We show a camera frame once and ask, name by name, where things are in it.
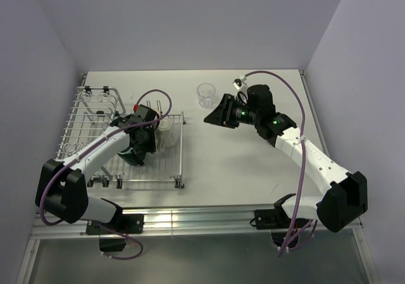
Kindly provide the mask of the dark green mug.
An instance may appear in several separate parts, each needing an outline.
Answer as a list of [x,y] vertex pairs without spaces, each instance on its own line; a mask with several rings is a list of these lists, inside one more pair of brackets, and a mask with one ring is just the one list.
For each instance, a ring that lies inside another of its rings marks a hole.
[[133,148],[129,147],[127,150],[119,152],[118,156],[131,166],[143,166],[146,153],[135,152]]

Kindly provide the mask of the white ceramic mug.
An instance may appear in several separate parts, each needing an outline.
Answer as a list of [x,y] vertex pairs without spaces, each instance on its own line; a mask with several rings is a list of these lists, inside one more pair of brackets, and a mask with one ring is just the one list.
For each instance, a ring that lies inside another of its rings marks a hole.
[[176,144],[177,131],[173,120],[164,118],[159,122],[158,129],[156,130],[156,138],[158,151],[163,151]]

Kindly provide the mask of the clear glass tumbler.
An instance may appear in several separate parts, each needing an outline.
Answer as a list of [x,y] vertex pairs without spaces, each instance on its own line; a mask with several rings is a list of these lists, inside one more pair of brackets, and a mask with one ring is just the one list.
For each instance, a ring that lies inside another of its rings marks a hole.
[[216,88],[211,83],[202,83],[196,89],[198,103],[204,109],[212,109],[215,105]]

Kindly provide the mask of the cream tumbler with brown band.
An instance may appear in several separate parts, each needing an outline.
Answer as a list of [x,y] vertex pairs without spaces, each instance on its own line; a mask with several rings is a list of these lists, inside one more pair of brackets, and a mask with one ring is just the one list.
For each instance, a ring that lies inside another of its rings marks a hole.
[[153,110],[155,111],[156,116],[157,116],[158,118],[160,118],[160,117],[163,115],[160,110],[158,110],[158,109],[156,109],[156,108],[153,108]]

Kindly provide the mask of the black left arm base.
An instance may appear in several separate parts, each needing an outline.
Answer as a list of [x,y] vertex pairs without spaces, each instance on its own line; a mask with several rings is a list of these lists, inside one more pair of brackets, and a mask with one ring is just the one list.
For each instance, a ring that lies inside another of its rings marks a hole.
[[135,242],[130,235],[139,235],[143,232],[144,215],[141,213],[122,214],[117,221],[100,223],[88,221],[85,234],[99,237],[99,249],[103,253],[117,256],[126,247],[135,247],[143,250],[143,246]]

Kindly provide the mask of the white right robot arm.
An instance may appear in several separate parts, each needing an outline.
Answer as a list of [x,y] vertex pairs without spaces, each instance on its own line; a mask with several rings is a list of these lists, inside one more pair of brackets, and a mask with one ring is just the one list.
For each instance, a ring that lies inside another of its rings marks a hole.
[[297,124],[276,110],[267,85],[253,85],[244,91],[247,99],[224,94],[204,122],[225,128],[252,125],[257,134],[301,167],[316,184],[319,197],[289,194],[274,204],[271,223],[289,226],[295,218],[319,221],[337,233],[368,210],[368,183],[359,171],[351,173],[332,161],[308,140]]

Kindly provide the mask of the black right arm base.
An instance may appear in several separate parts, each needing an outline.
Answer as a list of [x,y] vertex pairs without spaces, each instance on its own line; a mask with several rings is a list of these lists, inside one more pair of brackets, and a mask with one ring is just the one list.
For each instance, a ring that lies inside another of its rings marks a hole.
[[[291,237],[295,235],[298,230],[301,229],[308,222],[309,220],[307,219],[297,218],[293,226]],[[254,211],[254,217],[250,220],[249,224],[252,227],[255,227],[257,230],[288,230],[290,219],[287,217],[283,210],[279,211],[277,209],[257,209]],[[282,233],[272,233],[271,237],[273,239],[273,243],[277,247],[282,246],[285,235],[283,235]],[[295,247],[298,242],[299,237],[297,236],[289,244],[289,247]]]

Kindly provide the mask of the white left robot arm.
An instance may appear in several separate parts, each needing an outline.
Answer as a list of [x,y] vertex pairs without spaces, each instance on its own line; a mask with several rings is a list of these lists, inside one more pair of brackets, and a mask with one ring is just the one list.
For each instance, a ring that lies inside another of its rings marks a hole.
[[69,224],[78,220],[98,221],[109,233],[123,225],[122,208],[106,199],[88,195],[87,183],[113,156],[151,152],[158,113],[142,104],[128,116],[115,118],[100,136],[65,159],[50,159],[41,169],[35,196],[41,220],[49,212]]

